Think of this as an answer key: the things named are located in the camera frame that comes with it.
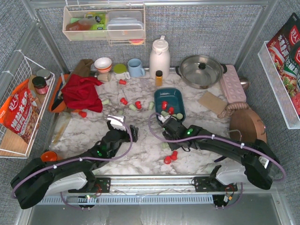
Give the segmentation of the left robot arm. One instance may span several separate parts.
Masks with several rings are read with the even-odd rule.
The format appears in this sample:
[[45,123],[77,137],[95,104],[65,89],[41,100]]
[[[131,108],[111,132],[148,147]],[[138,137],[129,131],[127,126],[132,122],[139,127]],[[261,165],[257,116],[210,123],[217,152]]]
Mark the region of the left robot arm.
[[110,121],[108,132],[86,152],[63,160],[44,162],[40,158],[31,160],[10,182],[12,197],[17,199],[21,209],[28,209],[38,204],[59,180],[73,175],[81,175],[83,184],[76,186],[70,182],[70,189],[92,190],[96,177],[93,170],[101,168],[117,159],[117,152],[123,143],[135,143],[139,129],[133,125],[120,130]]

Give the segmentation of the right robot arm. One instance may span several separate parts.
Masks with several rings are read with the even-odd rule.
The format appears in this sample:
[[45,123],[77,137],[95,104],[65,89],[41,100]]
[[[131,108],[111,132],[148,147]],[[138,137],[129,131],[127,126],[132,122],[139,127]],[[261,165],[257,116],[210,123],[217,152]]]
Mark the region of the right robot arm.
[[240,163],[247,180],[257,188],[269,190],[275,176],[275,165],[280,163],[271,148],[262,140],[242,143],[214,135],[208,130],[191,125],[186,128],[174,117],[160,119],[163,136],[171,150],[178,148],[207,150]]

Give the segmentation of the green capsule cluster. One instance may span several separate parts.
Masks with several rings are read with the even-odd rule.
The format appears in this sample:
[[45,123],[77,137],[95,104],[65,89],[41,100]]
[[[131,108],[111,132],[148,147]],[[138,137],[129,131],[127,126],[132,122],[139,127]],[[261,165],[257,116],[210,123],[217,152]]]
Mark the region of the green capsule cluster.
[[168,148],[168,143],[162,143],[163,149]]
[[176,114],[176,118],[177,118],[178,120],[182,120],[182,119],[183,119],[183,114],[182,114],[182,113]]

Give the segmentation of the cork mat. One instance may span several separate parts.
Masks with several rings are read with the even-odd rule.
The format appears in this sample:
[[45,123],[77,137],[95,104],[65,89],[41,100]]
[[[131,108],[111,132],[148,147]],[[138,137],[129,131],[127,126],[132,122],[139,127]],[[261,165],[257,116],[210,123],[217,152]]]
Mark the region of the cork mat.
[[222,113],[227,107],[227,102],[213,95],[211,92],[205,92],[198,100],[199,104],[214,112],[216,115]]

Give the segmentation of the teal storage basket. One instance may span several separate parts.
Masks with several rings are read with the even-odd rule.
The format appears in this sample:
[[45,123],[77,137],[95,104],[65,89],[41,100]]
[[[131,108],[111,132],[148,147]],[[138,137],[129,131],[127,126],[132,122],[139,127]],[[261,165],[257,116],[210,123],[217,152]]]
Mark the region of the teal storage basket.
[[186,118],[185,107],[183,104],[183,98],[181,92],[176,88],[161,88],[154,92],[154,108],[155,112],[161,113],[162,102],[167,101],[167,108],[164,110],[168,112],[170,107],[174,108],[174,114],[182,113],[183,119],[180,120],[183,122]]

